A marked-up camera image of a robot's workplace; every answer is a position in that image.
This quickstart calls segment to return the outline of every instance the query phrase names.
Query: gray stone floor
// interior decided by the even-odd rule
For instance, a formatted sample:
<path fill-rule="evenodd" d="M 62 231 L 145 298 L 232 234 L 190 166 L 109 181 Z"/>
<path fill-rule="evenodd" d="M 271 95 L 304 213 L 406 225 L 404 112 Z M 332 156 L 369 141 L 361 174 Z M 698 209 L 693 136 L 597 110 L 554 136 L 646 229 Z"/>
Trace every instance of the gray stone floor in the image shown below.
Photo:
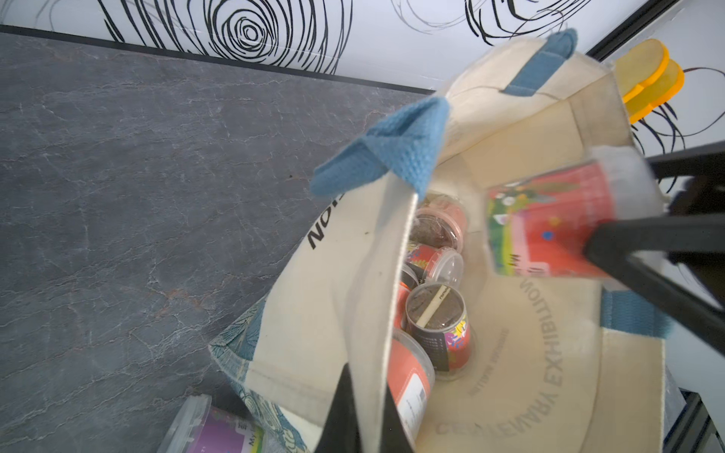
<path fill-rule="evenodd" d="M 0 451 L 155 452 L 207 342 L 328 203 L 312 170 L 421 95 L 0 33 Z"/>

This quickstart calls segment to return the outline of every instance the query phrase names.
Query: purple packaging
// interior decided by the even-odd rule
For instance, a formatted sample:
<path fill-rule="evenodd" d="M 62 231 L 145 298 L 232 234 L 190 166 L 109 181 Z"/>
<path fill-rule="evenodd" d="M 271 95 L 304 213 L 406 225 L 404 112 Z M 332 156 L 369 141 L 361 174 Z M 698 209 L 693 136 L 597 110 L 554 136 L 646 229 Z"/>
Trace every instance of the purple packaging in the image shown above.
<path fill-rule="evenodd" d="M 209 395 L 186 399 L 157 453 L 260 453 L 264 431 L 212 406 Z"/>

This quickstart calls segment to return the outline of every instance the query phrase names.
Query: yellow object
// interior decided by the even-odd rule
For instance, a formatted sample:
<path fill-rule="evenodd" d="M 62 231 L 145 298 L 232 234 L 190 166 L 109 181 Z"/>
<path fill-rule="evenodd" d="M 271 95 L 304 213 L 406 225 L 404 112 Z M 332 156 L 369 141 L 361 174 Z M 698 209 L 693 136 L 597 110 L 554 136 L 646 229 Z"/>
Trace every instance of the yellow object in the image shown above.
<path fill-rule="evenodd" d="M 670 52 L 656 39 L 637 44 L 618 59 L 614 64 L 614 77 L 622 101 L 628 102 L 656 82 L 667 69 L 669 61 Z"/>
<path fill-rule="evenodd" d="M 672 99 L 684 85 L 682 68 L 670 60 L 665 72 L 650 86 L 646 87 L 625 104 L 629 122 L 636 123 L 646 117 L 656 107 Z"/>

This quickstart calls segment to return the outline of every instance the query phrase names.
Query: canvas tote bag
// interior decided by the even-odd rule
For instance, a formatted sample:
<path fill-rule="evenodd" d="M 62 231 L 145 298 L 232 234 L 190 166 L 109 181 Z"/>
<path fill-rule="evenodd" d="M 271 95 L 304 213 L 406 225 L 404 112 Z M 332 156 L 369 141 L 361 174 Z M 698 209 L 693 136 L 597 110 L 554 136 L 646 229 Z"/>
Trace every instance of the canvas tote bag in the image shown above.
<path fill-rule="evenodd" d="M 354 146 L 322 167 L 318 191 L 339 195 L 270 293 L 210 344 L 288 451 L 315 450 L 345 364 L 363 450 L 378 451 L 397 279 L 426 186 L 468 213 L 460 292 L 475 350 L 463 377 L 435 383 L 416 451 L 660 450 L 663 342 L 601 327 L 596 280 L 503 277 L 484 256 L 487 188 L 633 146 L 612 73 L 575 43 L 567 30 L 497 47 L 381 123 L 417 128 L 391 142 L 407 148 L 387 169 Z M 368 135 L 368 149 L 390 145 Z"/>

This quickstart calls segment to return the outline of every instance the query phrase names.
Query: blue strap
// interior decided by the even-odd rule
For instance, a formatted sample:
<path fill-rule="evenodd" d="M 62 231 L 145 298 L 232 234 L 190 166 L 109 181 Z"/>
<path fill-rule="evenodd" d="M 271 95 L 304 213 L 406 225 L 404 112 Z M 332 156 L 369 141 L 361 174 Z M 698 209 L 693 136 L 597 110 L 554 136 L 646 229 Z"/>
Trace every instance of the blue strap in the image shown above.
<path fill-rule="evenodd" d="M 549 36 L 544 46 L 518 71 L 504 88 L 512 96 L 533 96 L 576 49 L 576 31 L 573 28 Z"/>
<path fill-rule="evenodd" d="M 441 97 L 403 107 L 317 167 L 310 190 L 318 196 L 335 196 L 372 183 L 391 170 L 422 199 L 443 147 L 449 110 L 448 101 Z"/>
<path fill-rule="evenodd" d="M 672 319 L 634 291 L 602 291 L 602 327 L 665 338 Z"/>

